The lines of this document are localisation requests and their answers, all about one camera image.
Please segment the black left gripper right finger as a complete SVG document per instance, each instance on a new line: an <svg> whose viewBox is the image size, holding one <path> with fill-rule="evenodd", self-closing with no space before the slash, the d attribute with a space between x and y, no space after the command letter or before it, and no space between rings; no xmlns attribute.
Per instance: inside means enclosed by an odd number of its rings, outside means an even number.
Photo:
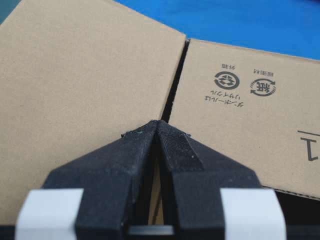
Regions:
<svg viewBox="0 0 320 240"><path fill-rule="evenodd" d="M156 135L172 183L182 240L284 240L275 192L239 162L159 121Z"/></svg>

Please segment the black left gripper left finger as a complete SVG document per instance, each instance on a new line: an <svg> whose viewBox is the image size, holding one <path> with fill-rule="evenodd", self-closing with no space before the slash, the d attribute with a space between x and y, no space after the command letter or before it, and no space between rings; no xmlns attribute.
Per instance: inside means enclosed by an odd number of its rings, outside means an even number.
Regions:
<svg viewBox="0 0 320 240"><path fill-rule="evenodd" d="M17 240L122 240L133 215L158 122L52 170L31 190Z"/></svg>

